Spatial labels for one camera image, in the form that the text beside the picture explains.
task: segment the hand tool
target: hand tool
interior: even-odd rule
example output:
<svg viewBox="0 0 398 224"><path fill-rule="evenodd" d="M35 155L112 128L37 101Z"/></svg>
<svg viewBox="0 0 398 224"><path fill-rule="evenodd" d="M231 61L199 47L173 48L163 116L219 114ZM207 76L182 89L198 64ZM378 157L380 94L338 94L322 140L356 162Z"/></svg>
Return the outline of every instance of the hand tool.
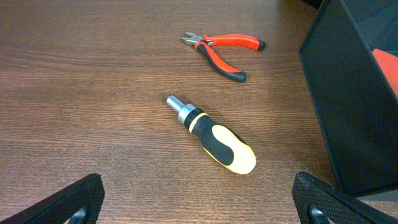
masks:
<svg viewBox="0 0 398 224"><path fill-rule="evenodd" d="M188 45L194 45L209 61L210 65L220 74L237 82L246 81L246 73L224 62L209 46L243 46L254 50L263 50L267 44L255 37L243 34L225 34L213 37L185 33L189 37L181 37Z"/></svg>
<svg viewBox="0 0 398 224"><path fill-rule="evenodd" d="M214 122L200 108L185 105L174 95L166 103L178 113L178 120L199 137L205 151L221 165L238 174L248 174L256 166L252 149L232 130Z"/></svg>

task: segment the brown tabletop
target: brown tabletop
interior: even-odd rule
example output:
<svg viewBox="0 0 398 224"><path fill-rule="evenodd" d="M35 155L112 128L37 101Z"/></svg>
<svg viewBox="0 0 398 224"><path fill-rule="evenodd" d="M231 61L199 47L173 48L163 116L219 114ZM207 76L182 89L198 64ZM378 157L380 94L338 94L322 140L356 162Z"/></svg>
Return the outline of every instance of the brown tabletop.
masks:
<svg viewBox="0 0 398 224"><path fill-rule="evenodd" d="M298 0L2 1L0 220L98 173L99 223L298 223L295 174L335 181L297 55L316 13ZM249 74L236 83L184 32L269 47L215 47ZM245 139L254 170L215 162L165 93Z"/></svg>

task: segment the diagonal cutting pliers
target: diagonal cutting pliers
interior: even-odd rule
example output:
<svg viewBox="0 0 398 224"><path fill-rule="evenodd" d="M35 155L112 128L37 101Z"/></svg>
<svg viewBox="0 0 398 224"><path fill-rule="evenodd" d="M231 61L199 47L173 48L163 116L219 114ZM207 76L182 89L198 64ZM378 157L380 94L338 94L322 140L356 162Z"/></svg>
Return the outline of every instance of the diagonal cutting pliers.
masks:
<svg viewBox="0 0 398 224"><path fill-rule="evenodd" d="M209 46L243 46L254 50L263 50L267 44L250 35L225 34L216 36L196 35L191 32L185 33L189 37L181 37L188 45L194 45L202 53L210 65L223 76L237 82L246 81L246 73L234 68L224 62Z"/></svg>

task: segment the ratchet screwdriver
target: ratchet screwdriver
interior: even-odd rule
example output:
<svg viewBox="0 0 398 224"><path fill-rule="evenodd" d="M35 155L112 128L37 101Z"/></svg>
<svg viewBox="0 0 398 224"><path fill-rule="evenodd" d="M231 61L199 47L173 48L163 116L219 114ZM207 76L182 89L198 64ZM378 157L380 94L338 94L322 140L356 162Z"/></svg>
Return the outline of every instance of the ratchet screwdriver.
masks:
<svg viewBox="0 0 398 224"><path fill-rule="evenodd" d="M175 95L166 95L166 103L178 113L178 120L199 137L204 150L227 169L248 174L256 166L252 149L232 130L217 123L193 104L185 105Z"/></svg>

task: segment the wood grain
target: wood grain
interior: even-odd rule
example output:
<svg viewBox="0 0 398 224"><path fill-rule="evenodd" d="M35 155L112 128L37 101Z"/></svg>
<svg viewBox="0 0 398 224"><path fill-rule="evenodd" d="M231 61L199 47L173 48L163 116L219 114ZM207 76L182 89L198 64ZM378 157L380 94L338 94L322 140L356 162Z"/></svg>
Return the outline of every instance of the wood grain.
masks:
<svg viewBox="0 0 398 224"><path fill-rule="evenodd" d="M0 220L95 172L99 223L298 223L295 174L334 184L297 55L315 14L297 0L0 2ZM236 83L179 40L188 31L269 48L216 48L248 72ZM237 132L256 168L218 165L165 93Z"/></svg>

